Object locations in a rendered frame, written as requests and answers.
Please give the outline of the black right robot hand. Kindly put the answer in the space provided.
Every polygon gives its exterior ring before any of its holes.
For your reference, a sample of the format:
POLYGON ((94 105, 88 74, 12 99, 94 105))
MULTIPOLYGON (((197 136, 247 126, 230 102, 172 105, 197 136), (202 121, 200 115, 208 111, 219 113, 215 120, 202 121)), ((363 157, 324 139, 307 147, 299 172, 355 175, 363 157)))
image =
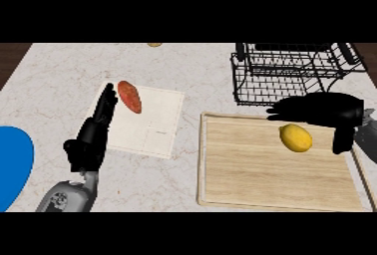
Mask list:
POLYGON ((363 125, 364 101, 344 93, 311 93, 280 100, 267 110, 271 121, 335 128, 333 153, 352 149, 355 129, 363 125))

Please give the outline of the white placemat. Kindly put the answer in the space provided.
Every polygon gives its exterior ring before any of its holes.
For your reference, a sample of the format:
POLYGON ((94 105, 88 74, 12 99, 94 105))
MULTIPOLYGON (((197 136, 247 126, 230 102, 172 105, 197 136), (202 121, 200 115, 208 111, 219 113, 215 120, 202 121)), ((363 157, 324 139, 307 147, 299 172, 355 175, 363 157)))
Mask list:
POLYGON ((123 101, 116 105, 108 134, 108 149, 172 158, 185 94, 138 86, 142 112, 137 114, 123 101))

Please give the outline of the pale wooden tray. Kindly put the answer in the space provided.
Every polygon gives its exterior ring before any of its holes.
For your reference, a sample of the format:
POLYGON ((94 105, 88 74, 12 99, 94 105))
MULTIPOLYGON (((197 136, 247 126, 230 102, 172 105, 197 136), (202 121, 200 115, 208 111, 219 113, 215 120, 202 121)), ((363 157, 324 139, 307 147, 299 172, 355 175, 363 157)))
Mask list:
POLYGON ((373 212, 373 195, 358 153, 335 154, 333 129, 307 125, 310 151, 283 144, 284 122, 264 117, 200 116, 197 203, 256 210, 373 212))

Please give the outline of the orange sweet potato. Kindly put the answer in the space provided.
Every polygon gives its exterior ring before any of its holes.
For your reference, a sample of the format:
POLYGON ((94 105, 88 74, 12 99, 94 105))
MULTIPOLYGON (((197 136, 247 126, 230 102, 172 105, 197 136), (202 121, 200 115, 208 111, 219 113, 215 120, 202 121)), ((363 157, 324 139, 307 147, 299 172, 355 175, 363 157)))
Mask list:
POLYGON ((126 107, 134 113, 139 114, 142 112, 142 100, 139 91, 128 81, 119 82, 119 95, 126 107))

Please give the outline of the blue round plate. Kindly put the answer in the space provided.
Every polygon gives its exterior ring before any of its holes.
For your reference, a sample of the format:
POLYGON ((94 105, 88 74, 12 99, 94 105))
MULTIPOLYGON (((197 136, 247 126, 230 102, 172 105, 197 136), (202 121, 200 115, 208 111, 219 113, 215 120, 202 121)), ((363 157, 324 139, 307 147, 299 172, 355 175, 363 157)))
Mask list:
POLYGON ((0 127, 0 212, 24 189, 35 164, 35 144, 17 127, 0 127))

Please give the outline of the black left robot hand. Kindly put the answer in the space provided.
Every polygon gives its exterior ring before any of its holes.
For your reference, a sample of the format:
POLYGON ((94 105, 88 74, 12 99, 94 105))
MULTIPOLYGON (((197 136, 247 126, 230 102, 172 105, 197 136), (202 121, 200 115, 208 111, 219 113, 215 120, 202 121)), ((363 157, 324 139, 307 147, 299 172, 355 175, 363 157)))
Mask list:
POLYGON ((85 120, 77 138, 64 142, 73 172, 98 171, 101 168, 117 102, 114 85, 107 84, 94 115, 85 120))

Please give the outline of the yellow lemon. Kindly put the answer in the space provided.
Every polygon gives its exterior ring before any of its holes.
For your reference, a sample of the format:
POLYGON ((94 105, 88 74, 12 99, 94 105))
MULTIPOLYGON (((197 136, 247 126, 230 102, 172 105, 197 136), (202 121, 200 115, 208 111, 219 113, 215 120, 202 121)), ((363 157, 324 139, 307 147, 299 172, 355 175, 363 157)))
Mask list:
POLYGON ((286 147, 295 152, 307 152, 312 148, 312 135, 308 130, 295 124, 280 129, 280 139, 286 147))

